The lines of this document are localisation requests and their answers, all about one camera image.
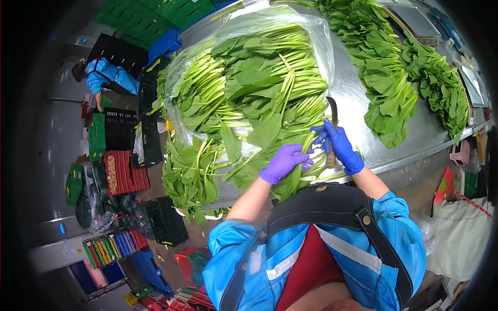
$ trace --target knife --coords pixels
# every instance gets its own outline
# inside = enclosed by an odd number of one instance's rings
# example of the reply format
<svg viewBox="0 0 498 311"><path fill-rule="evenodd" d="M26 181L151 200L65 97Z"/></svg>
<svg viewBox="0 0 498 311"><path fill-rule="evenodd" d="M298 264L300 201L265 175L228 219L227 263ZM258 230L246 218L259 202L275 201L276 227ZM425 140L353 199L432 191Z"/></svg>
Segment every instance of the knife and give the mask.
<svg viewBox="0 0 498 311"><path fill-rule="evenodd" d="M337 130L337 104L336 101L330 97L326 96L325 97L327 101L329 102L330 109L332 110L331 115L332 115L332 125L335 127ZM330 153L327 154L327 160L326 160L326 166L328 169L331 169L334 167L336 164L336 155L334 153L334 149L332 149L332 143L329 141L329 147L330 147Z"/></svg>

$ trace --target hand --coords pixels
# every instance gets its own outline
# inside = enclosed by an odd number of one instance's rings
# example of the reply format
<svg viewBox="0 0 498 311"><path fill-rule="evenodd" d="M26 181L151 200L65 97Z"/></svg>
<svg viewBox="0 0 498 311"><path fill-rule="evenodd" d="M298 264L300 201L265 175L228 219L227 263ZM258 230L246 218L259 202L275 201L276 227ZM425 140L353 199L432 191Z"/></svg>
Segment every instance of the hand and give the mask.
<svg viewBox="0 0 498 311"><path fill-rule="evenodd" d="M344 165L344 172L346 175L357 174L363 169L365 163L360 156L353 151L353 147L344 132L344 128L338 126L337 129L335 129L330 121L325 119L323 125L313 126L310 128L310 131L322 132L317 139L315 139L313 144L318 145L323 141L321 148L325 150L325 152L330 152L329 142L332 143L334 153Z"/></svg>
<svg viewBox="0 0 498 311"><path fill-rule="evenodd" d="M313 149L309 148L308 152L301 154L303 149L302 145L283 145L277 151L273 159L267 167L265 167L259 174L261 179L270 184L278 184L285 175L289 174L292 169L298 165L303 164L303 171L308 171L313 161L310 159L309 153L313 153Z"/></svg>

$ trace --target pink stool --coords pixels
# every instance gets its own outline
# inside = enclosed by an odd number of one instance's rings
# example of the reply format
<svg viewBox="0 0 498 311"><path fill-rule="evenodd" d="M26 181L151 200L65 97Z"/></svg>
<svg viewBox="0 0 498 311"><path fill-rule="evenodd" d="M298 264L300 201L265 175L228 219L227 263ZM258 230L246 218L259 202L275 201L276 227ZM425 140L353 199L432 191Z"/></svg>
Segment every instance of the pink stool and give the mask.
<svg viewBox="0 0 498 311"><path fill-rule="evenodd" d="M456 166L465 165L469 162L470 157L470 145L466 140L460 141L460 144L453 145L453 150L450 153L450 160L455 163Z"/></svg>

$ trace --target apron strap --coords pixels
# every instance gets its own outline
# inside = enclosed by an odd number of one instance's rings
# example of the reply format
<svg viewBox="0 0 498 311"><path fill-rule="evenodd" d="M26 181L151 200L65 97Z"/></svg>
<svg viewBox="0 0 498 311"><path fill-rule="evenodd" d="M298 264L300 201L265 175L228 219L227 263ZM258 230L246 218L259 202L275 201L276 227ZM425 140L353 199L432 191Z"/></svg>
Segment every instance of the apron strap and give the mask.
<svg viewBox="0 0 498 311"><path fill-rule="evenodd" d="M118 73L119 73L120 69L117 68L116 74L114 75L114 78L111 80L106 75L104 75L103 73L101 73L100 71L97 71L97 63L99 62L99 60L100 59L98 59L95 62L94 69L92 71L90 71L88 74L91 74L92 72L95 72L98 75L102 76L109 83L108 85L106 85L106 87L109 88L109 89L111 89L113 92L115 92L117 94L120 94L120 95L131 95L131 96L133 96L133 94L130 91L128 91L127 89L125 89L124 87L122 87L121 85L119 85L119 83L117 83L116 81L114 81L114 79L116 79L116 77L118 76Z"/></svg>
<svg viewBox="0 0 498 311"><path fill-rule="evenodd" d="M271 211L268 222L261 228L225 288L220 311L239 308L244 296L250 254L278 232L304 223L333 224L363 231L382 262L398 269L395 291L400 310L407 306L413 293L412 281L393 246L375 222L372 200L358 188L322 183L306 187Z"/></svg>

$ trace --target sleeve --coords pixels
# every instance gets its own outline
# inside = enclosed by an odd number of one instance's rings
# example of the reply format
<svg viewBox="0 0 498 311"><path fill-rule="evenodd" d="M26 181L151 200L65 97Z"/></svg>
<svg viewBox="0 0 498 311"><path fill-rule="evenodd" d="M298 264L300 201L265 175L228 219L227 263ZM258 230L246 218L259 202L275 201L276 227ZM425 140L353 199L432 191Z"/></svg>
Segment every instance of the sleeve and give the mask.
<svg viewBox="0 0 498 311"><path fill-rule="evenodd" d="M102 91L102 84L104 82L104 78L99 76L99 74L93 72L87 76L87 87L90 88L94 95L97 95Z"/></svg>
<svg viewBox="0 0 498 311"><path fill-rule="evenodd" d="M208 296L217 310L225 288L235 273L235 267L249 251L257 232L252 224L227 220L209 233L209 249L213 257L202 275Z"/></svg>
<svg viewBox="0 0 498 311"><path fill-rule="evenodd" d="M413 283L413 293L422 283L426 268L426 253L422 232L408 218L406 201L388 192L378 201L373 199L377 225L393 245Z"/></svg>

